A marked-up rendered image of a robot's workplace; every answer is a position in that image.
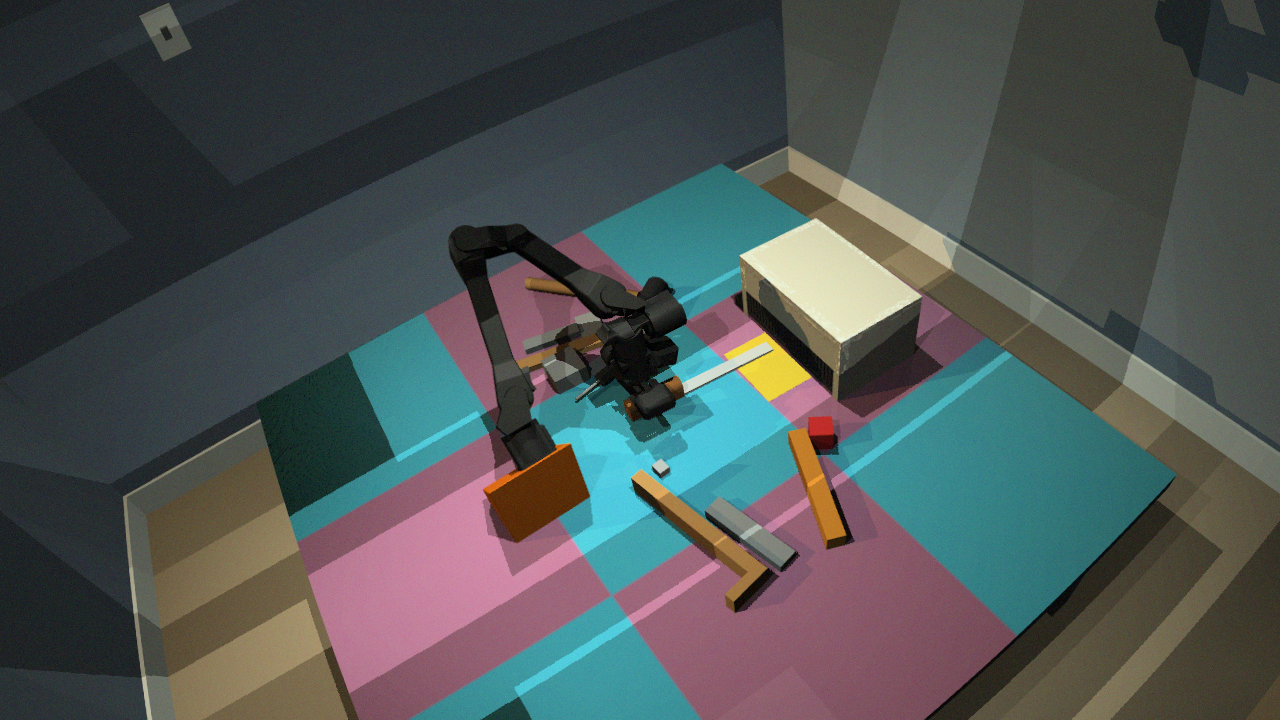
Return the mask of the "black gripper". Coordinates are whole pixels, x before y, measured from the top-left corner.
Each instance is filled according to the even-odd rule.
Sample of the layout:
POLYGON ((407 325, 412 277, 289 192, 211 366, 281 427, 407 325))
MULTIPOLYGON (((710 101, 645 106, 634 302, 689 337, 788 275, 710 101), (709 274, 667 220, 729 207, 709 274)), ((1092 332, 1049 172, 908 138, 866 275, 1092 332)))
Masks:
POLYGON ((628 398, 644 420, 650 420, 675 407, 675 395, 666 384, 659 384, 657 379, 649 377, 652 375, 648 364, 648 359, 652 357, 649 348, 645 348, 640 356, 628 360, 617 357, 612 345, 604 345, 600 354, 607 366, 611 366, 612 360, 616 361, 612 363, 614 366, 612 374, 620 386, 631 395, 628 398))

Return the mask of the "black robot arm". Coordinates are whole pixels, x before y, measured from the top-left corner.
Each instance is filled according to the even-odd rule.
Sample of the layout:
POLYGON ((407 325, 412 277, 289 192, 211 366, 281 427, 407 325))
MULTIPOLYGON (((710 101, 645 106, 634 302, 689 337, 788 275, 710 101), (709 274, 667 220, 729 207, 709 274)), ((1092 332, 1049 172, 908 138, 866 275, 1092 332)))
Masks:
POLYGON ((500 407, 497 429, 504 434, 500 439, 518 466, 518 471, 532 466, 557 447, 547 427, 531 416, 532 392, 538 388, 532 386, 529 366, 520 369, 509 348, 486 277, 488 259, 518 252, 521 258, 570 288, 595 316, 600 319, 620 316, 608 324, 603 323, 595 333, 603 345, 612 345, 617 357, 634 359, 649 348, 652 357, 648 359, 648 364, 652 375, 658 374, 657 368, 677 363, 678 346, 666 334, 685 325, 687 316, 669 290, 646 301, 639 299, 628 293, 618 281, 579 266, 518 223, 477 228, 460 225, 451 232, 448 243, 451 260, 468 290, 492 360, 497 404, 500 407))

